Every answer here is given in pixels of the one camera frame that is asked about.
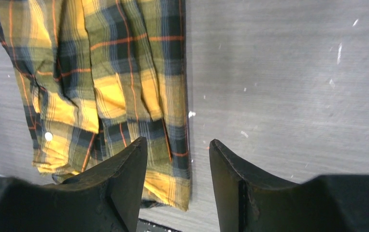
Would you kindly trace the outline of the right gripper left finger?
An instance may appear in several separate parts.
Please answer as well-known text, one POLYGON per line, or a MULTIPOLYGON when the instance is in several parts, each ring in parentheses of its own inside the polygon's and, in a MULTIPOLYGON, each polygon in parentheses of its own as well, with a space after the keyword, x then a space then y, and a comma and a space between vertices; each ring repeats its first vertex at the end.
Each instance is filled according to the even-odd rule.
POLYGON ((146 165, 140 137, 61 184, 0 177, 0 232, 134 232, 146 165))

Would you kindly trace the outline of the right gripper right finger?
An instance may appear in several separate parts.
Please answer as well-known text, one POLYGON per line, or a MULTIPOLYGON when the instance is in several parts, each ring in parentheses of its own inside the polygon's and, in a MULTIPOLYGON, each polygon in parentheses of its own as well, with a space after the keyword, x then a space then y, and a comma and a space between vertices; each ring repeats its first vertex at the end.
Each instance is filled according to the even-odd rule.
POLYGON ((222 232, 369 232, 369 174, 277 177, 214 139, 209 148, 222 232))

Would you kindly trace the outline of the yellow plaid flannel shirt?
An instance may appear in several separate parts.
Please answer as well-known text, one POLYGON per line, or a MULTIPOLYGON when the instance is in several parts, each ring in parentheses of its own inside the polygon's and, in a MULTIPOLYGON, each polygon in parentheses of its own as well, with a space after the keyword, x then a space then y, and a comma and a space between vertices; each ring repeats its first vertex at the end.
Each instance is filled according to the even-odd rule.
POLYGON ((56 183, 147 139, 142 208, 188 210, 185 2, 0 0, 33 143, 56 183))

